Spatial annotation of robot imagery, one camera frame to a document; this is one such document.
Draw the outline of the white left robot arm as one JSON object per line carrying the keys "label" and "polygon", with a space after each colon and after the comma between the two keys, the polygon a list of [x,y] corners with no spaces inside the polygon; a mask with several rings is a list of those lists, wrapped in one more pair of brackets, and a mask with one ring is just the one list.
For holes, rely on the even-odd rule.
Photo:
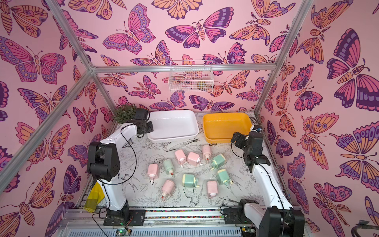
{"label": "white left robot arm", "polygon": [[127,203],[119,177],[121,168],[118,148],[122,148],[134,136],[143,136],[154,131],[147,109],[137,108],[120,125],[120,128],[99,142],[91,142],[88,150],[87,172],[102,188],[108,210],[121,211]]}

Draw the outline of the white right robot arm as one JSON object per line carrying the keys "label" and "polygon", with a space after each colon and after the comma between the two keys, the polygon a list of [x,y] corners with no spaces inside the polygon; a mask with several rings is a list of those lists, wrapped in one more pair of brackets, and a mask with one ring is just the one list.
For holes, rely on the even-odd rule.
{"label": "white right robot arm", "polygon": [[250,219],[257,237],[302,237],[305,217],[285,197],[274,176],[271,163],[263,154],[263,135],[254,130],[248,135],[235,132],[231,145],[243,151],[241,158],[255,178],[264,204],[257,201],[241,200],[239,209]]}

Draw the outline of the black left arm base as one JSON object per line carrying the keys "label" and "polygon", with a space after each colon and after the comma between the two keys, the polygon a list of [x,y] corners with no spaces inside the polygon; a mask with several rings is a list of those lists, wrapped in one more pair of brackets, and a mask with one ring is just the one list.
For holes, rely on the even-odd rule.
{"label": "black left arm base", "polygon": [[107,211],[103,225],[108,226],[143,226],[146,216],[145,209],[123,208],[119,211]]}

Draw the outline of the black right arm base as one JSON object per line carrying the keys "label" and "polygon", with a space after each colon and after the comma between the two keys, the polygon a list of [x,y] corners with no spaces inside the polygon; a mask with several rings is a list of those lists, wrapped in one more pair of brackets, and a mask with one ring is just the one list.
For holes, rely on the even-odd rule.
{"label": "black right arm base", "polygon": [[224,217],[226,224],[235,224],[235,225],[252,225],[252,221],[245,216],[244,206],[247,203],[258,204],[257,201],[251,199],[241,199],[237,206],[226,206],[222,205],[220,208],[220,213]]}

